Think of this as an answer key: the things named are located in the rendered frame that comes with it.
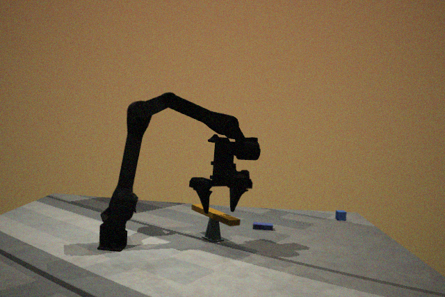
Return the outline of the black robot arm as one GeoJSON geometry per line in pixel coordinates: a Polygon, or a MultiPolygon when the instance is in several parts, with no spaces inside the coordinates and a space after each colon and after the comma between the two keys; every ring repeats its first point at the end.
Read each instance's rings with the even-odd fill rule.
{"type": "MultiPolygon", "coordinates": [[[[239,128],[237,118],[224,113],[205,109],[186,99],[168,92],[147,101],[135,101],[127,108],[127,139],[120,169],[118,185],[113,192],[108,208],[101,214],[102,224],[99,231],[98,250],[122,251],[127,245],[126,223],[136,213],[138,196],[133,192],[134,177],[140,154],[143,135],[147,130],[152,115],[170,108],[200,122],[227,138],[214,134],[208,141],[215,143],[214,158],[224,160],[257,160],[261,150],[258,138],[245,138],[239,128]],[[235,139],[235,142],[229,141],[235,139]]],[[[243,188],[248,183],[248,170],[236,171],[236,168],[218,173],[218,183],[228,188],[243,188]]]]}

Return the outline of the orange bar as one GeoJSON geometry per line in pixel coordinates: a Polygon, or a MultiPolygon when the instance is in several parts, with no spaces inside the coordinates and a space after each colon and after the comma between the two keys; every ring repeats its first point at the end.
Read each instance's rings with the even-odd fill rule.
{"type": "Polygon", "coordinates": [[[221,222],[221,223],[223,223],[223,224],[226,224],[226,225],[228,225],[228,226],[230,226],[230,227],[232,227],[232,226],[238,226],[238,225],[240,225],[240,222],[241,222],[240,219],[235,218],[235,217],[233,217],[233,216],[230,216],[230,215],[228,215],[228,214],[225,214],[225,213],[223,213],[223,212],[221,212],[221,211],[218,211],[218,210],[216,210],[216,209],[213,209],[213,208],[211,208],[211,207],[209,207],[209,211],[208,211],[208,213],[206,214],[206,213],[204,212],[204,209],[203,209],[202,204],[192,204],[192,205],[191,205],[191,209],[192,209],[193,211],[196,211],[196,212],[198,212],[198,213],[200,213],[200,214],[203,214],[203,215],[205,215],[205,216],[207,216],[207,217],[209,217],[209,218],[212,218],[212,219],[214,219],[214,220],[216,220],[216,221],[218,221],[218,222],[221,222]]]}

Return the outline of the small blue cube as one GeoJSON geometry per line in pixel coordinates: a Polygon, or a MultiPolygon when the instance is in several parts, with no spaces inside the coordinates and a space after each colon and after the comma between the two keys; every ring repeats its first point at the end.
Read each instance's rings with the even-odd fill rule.
{"type": "Polygon", "coordinates": [[[346,211],[338,210],[338,211],[336,211],[335,219],[346,221],[346,214],[347,214],[346,211]]]}

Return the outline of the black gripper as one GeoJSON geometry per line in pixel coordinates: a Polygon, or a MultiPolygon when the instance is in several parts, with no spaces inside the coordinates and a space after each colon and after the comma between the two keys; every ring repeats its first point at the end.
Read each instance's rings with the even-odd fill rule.
{"type": "MultiPolygon", "coordinates": [[[[224,170],[231,170],[232,168],[236,167],[234,160],[224,160],[224,159],[213,159],[213,161],[211,161],[211,165],[213,165],[213,175],[210,175],[210,179],[206,179],[203,177],[192,177],[191,180],[189,181],[189,187],[193,188],[193,190],[197,192],[197,195],[200,198],[204,212],[206,214],[209,211],[209,197],[212,193],[212,191],[210,191],[211,187],[212,186],[226,186],[223,183],[222,179],[220,179],[220,182],[222,182],[222,183],[218,183],[218,173],[219,173],[221,167],[224,167],[224,170]]],[[[243,184],[243,188],[230,188],[229,189],[230,209],[232,212],[234,212],[240,197],[245,192],[249,191],[247,189],[251,189],[251,188],[252,188],[252,180],[249,179],[248,183],[243,184]]]]}

